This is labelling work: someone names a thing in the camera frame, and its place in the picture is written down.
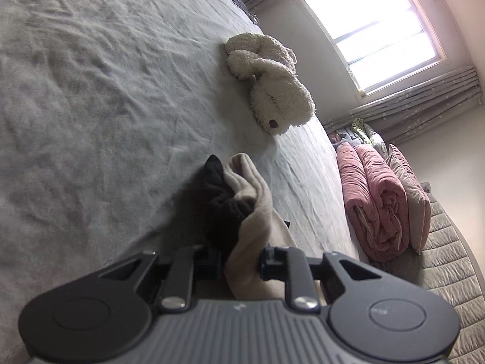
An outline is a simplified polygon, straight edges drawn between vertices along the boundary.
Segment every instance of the metal screw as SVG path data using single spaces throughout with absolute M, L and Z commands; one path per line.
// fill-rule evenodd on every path
M 181 297 L 165 297 L 162 300 L 162 306 L 166 309 L 182 309 L 185 308 L 185 300 Z
M 313 309 L 318 305 L 318 301 L 310 297 L 297 297 L 293 300 L 295 307 L 299 309 Z

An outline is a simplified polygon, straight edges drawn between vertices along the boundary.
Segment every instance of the rolled pink comforter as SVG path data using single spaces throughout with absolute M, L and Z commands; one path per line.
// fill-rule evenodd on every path
M 371 260 L 379 261 L 379 252 L 370 246 L 380 229 L 379 213 L 370 195 L 362 161 L 349 143 L 342 143 L 336 151 L 342 181 L 345 212 L 356 232 L 362 249 Z
M 404 187 L 377 151 L 359 145 L 355 151 L 362 162 L 369 192 L 379 214 L 380 228 L 367 237 L 375 261 L 388 261 L 409 245 L 409 220 Z

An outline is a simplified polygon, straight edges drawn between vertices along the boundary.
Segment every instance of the white wall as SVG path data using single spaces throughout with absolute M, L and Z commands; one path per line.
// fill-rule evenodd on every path
M 281 0 L 257 14 L 265 34 L 294 50 L 299 79 L 312 94 L 317 116 L 324 122 L 360 104 L 469 64 L 461 35 L 443 0 L 420 0 L 420 4 L 426 9 L 433 29 L 446 49 L 447 60 L 426 70 L 425 74 L 419 74 L 421 77 L 417 82 L 414 78 L 405 79 L 364 99 L 358 95 L 334 47 L 300 0 Z
M 485 87 L 485 0 L 445 0 Z
M 485 274 L 485 106 L 399 145 L 458 226 Z

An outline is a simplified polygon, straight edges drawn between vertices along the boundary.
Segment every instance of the stuffed animal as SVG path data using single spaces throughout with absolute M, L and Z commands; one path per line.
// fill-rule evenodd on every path
M 237 79 L 256 76 L 249 105 L 270 134 L 283 134 L 300 126 L 315 114 L 311 94 L 296 77 L 293 51 L 274 38 L 243 33 L 226 43 L 227 65 Z

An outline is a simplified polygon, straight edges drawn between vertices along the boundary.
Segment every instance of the gray bed sheet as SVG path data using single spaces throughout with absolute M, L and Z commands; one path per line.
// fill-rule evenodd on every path
M 0 0 L 0 362 L 25 303 L 138 249 L 203 242 L 200 168 L 248 153 L 300 248 L 357 257 L 319 121 L 272 137 L 225 41 L 230 0 Z

